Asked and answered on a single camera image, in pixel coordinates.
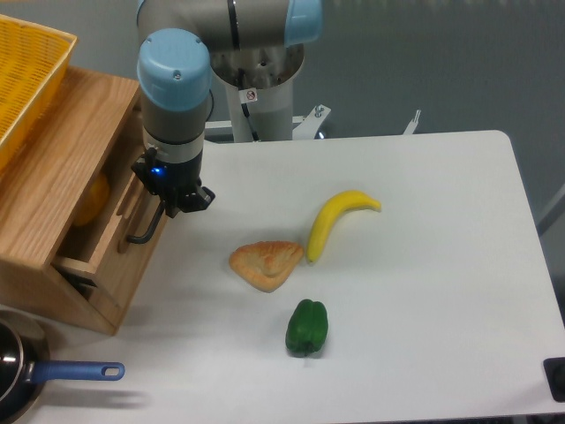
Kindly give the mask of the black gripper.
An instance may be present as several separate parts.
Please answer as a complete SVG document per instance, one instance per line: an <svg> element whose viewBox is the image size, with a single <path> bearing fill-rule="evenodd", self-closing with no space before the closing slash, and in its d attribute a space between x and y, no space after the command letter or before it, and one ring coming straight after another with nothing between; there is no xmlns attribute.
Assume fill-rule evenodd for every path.
<svg viewBox="0 0 565 424"><path fill-rule="evenodd" d="M166 163L157 158L155 148L149 148L132 164L132 171L147 191L157 196L169 218L178 212L206 210L215 194L202 185L200 178L202 153L183 163Z"/></svg>

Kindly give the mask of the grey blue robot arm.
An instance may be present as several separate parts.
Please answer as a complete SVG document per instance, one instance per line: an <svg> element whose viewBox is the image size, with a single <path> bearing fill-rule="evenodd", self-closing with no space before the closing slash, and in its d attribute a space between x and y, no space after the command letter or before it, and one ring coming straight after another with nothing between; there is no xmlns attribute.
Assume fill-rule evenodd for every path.
<svg viewBox="0 0 565 424"><path fill-rule="evenodd" d="M132 168L159 212L200 211L207 99L226 88L237 141L289 140L292 82L320 37L319 1L141 1L137 75L144 153Z"/></svg>

